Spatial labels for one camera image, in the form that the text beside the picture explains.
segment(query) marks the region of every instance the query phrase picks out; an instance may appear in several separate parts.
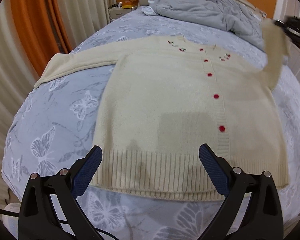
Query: nightstand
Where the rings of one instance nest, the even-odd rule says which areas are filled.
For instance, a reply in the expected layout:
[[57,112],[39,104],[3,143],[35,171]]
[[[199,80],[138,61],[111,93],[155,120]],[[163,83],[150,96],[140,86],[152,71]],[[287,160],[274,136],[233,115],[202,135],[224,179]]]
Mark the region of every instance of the nightstand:
[[121,16],[133,11],[135,9],[135,7],[133,8],[118,8],[118,7],[114,7],[114,8],[109,8],[109,16],[110,16],[110,22],[113,22],[114,20],[120,18]]

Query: curtain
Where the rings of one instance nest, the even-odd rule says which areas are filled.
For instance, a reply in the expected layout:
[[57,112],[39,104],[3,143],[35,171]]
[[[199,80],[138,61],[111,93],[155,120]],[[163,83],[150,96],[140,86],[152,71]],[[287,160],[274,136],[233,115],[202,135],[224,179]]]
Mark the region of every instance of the curtain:
[[8,186],[1,177],[5,138],[13,116],[38,79],[15,30],[10,0],[0,4],[0,206],[8,199]]
[[39,76],[56,53],[71,48],[57,0],[11,0],[13,20],[21,44]]
[[72,47],[110,23],[108,8],[115,0],[58,0]]

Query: bed sheet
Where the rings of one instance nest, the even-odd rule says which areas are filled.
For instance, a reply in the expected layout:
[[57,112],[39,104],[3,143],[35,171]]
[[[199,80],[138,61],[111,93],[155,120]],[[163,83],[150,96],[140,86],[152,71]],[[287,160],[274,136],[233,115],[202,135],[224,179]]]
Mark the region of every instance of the bed sheet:
[[[184,35],[217,44],[261,69],[266,55],[233,33],[133,11],[93,34],[71,53],[149,35]],[[53,175],[83,158],[92,137],[102,92],[114,65],[79,71],[42,84],[21,106],[9,129],[2,177],[21,200],[29,175]],[[300,85],[287,66],[273,91],[287,142],[290,184],[279,191],[284,222],[300,213]],[[177,202],[114,193],[89,186],[78,203],[95,227],[120,240],[197,239],[221,202]],[[231,227],[237,230],[248,199]]]

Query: knitted sweater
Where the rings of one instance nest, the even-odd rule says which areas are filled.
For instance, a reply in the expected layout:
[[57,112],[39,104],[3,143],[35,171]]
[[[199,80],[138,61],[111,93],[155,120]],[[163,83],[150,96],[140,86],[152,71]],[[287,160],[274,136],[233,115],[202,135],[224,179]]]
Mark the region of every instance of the knitted sweater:
[[215,45],[150,36],[57,54],[36,87],[116,64],[98,110],[93,144],[103,160],[92,185],[160,199],[222,199],[198,157],[207,143],[246,173],[270,171],[280,188],[289,179],[287,154],[271,90],[287,48],[279,27],[266,23],[263,31],[262,71]]

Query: button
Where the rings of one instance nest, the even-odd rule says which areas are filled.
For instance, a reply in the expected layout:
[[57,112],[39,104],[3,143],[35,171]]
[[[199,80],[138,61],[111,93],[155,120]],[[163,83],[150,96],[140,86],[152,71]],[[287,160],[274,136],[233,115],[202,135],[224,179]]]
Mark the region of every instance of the button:
[[220,130],[220,132],[224,132],[226,130],[226,128],[223,125],[220,125],[219,130]]

